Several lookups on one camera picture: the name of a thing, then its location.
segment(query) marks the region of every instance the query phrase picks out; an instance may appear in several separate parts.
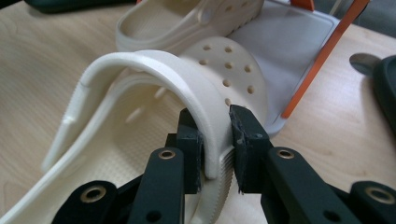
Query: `light wood surface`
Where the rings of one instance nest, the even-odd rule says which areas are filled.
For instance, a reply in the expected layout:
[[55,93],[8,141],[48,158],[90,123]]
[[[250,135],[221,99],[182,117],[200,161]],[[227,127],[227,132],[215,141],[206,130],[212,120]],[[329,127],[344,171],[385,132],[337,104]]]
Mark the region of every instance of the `light wood surface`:
[[[42,176],[79,77],[116,51],[115,25],[131,6],[43,15],[20,2],[0,10],[0,216]],[[298,150],[340,189],[359,180],[396,189],[396,140],[371,80],[349,64],[358,52],[387,57],[396,39],[349,27],[273,143]],[[238,195],[233,183],[218,223],[260,221],[260,197]]]

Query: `screw hole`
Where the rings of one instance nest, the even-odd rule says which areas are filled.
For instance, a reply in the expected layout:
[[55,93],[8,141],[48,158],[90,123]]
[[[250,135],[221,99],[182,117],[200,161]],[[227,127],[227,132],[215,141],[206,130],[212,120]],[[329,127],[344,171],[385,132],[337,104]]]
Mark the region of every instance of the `screw hole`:
[[227,47],[224,49],[224,51],[226,51],[227,53],[231,53],[233,52],[233,49],[231,47]]
[[229,98],[226,98],[226,99],[225,99],[225,104],[226,104],[227,106],[230,106],[230,105],[231,105],[231,100],[230,100]]
[[248,86],[248,87],[247,87],[247,92],[248,92],[249,94],[253,94],[253,93],[254,93],[254,88],[253,88],[253,86]]
[[233,64],[232,64],[232,63],[226,63],[226,64],[224,64],[224,66],[225,66],[227,69],[232,69],[232,68],[233,68]]
[[231,86],[231,82],[230,82],[229,80],[227,80],[227,79],[224,79],[224,80],[223,80],[223,85],[224,85],[225,87],[230,87],[230,86]]
[[207,65],[207,63],[208,63],[208,60],[201,60],[201,61],[199,61],[199,64],[200,64],[200,65]]
[[249,65],[246,65],[246,66],[245,66],[245,72],[246,72],[246,73],[250,73],[250,72],[251,72],[251,68],[250,68]]
[[174,151],[171,150],[164,150],[162,152],[160,152],[159,157],[163,160],[169,160],[172,159],[176,156],[176,153]]
[[210,50],[210,49],[212,49],[209,45],[205,45],[204,47],[203,47],[203,49],[204,50]]
[[396,202],[393,195],[384,189],[369,187],[365,190],[366,194],[370,198],[376,200],[379,203],[394,204]]
[[341,218],[338,216],[338,214],[332,212],[332,211],[324,211],[323,216],[325,216],[329,221],[332,222],[340,222]]
[[294,158],[294,154],[288,150],[285,150],[285,149],[280,149],[277,152],[277,155],[283,159],[293,159]]
[[157,222],[161,219],[162,215],[159,211],[151,211],[146,215],[148,222]]
[[106,189],[103,186],[91,186],[82,192],[79,197],[84,203],[94,203],[101,200],[106,195]]

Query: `crocs shoe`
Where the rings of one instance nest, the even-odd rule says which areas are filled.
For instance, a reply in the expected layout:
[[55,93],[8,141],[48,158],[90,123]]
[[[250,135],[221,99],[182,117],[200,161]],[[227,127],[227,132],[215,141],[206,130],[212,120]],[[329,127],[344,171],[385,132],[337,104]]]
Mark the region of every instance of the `crocs shoe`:
[[184,107],[203,134],[206,177],[202,191],[186,197],[185,220],[214,223],[233,176],[229,104],[248,107],[263,124],[265,98],[259,66],[227,38],[205,39],[179,57],[158,50],[101,57],[77,85],[43,164],[47,173],[0,223],[50,223],[82,184],[119,187],[141,175]]
[[160,49],[179,54],[210,36],[226,36],[251,21],[263,0],[145,0],[118,22],[119,51]]

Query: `black object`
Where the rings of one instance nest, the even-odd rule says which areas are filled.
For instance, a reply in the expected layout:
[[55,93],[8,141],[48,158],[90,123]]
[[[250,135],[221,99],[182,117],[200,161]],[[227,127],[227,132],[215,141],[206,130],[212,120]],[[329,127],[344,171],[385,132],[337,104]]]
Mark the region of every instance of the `black object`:
[[[257,144],[259,140],[254,133],[265,136],[262,134],[265,130],[246,108],[231,105],[230,114],[233,138],[237,143],[235,175],[238,185],[251,184],[247,189],[253,190],[243,192],[262,194],[262,209],[268,223],[396,223],[394,189],[366,181],[355,183],[347,194],[329,186],[297,151],[268,147],[271,144],[265,137]],[[251,176],[261,176],[258,177],[261,181],[245,178],[243,173],[250,163],[258,163],[255,166],[259,169],[249,171],[254,173]]]
[[135,0],[24,0],[26,4],[43,13],[58,13],[87,7],[101,7],[121,3],[135,3]]
[[2,0],[2,1],[0,1],[0,9],[3,7],[8,7],[12,4],[19,2],[19,1],[21,1],[21,0]]
[[[268,223],[396,223],[394,189],[362,181],[343,192],[327,185],[297,151],[273,147],[248,109],[231,105],[230,118],[239,190],[262,195]],[[183,223],[184,189],[194,193],[200,186],[201,146],[201,134],[183,110],[177,133],[151,153],[142,176],[119,189],[106,181],[81,186],[52,223]],[[186,170],[195,178],[184,178]]]
[[374,70],[376,99],[396,135],[396,55],[383,59]]
[[184,223],[183,172],[181,150],[152,152],[127,223]]

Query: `orange bar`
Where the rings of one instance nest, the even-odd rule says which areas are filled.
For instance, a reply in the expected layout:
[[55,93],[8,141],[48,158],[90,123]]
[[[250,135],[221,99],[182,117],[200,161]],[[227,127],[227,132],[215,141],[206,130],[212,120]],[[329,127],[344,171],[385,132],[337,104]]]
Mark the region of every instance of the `orange bar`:
[[337,42],[340,40],[343,33],[346,31],[347,27],[361,14],[364,8],[370,0],[355,0],[353,1],[352,5],[349,7],[346,15],[343,19],[341,19],[340,23],[338,23],[337,27],[335,28],[334,32],[330,36],[329,40],[323,46],[321,51],[318,54],[318,57],[315,59],[314,65],[312,66],[311,70],[306,75],[306,78],[303,80],[303,83],[297,90],[297,92],[293,95],[290,100],[290,103],[286,107],[285,111],[281,115],[282,118],[287,119],[293,109],[297,106],[300,102],[301,98],[303,97],[304,93],[308,89],[311,82],[314,80],[315,76],[317,75],[320,67],[324,64],[326,59],[329,57],[330,53],[334,49]]
[[290,4],[310,11],[315,10],[314,0],[290,0]]

